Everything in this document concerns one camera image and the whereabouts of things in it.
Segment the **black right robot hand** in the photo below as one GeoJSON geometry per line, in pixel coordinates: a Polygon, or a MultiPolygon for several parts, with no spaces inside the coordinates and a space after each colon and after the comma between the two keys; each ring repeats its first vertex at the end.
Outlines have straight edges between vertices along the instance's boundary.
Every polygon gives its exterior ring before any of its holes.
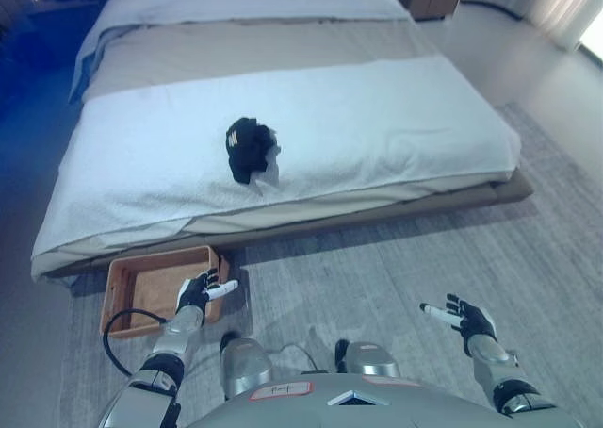
{"type": "Polygon", "coordinates": [[[474,336],[487,336],[497,339],[495,325],[486,316],[485,312],[454,293],[446,295],[444,308],[428,303],[420,303],[419,310],[438,321],[448,324],[462,336],[465,343],[474,336]]]}

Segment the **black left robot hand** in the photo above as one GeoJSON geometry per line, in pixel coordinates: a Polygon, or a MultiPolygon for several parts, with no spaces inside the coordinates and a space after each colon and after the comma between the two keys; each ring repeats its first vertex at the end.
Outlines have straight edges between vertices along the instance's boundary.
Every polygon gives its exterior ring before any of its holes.
{"type": "Polygon", "coordinates": [[[186,279],[178,292],[175,313],[178,314],[187,306],[196,306],[205,313],[205,307],[209,302],[224,297],[238,288],[238,280],[220,283],[219,277],[218,269],[210,268],[199,273],[195,278],[186,279]]]}

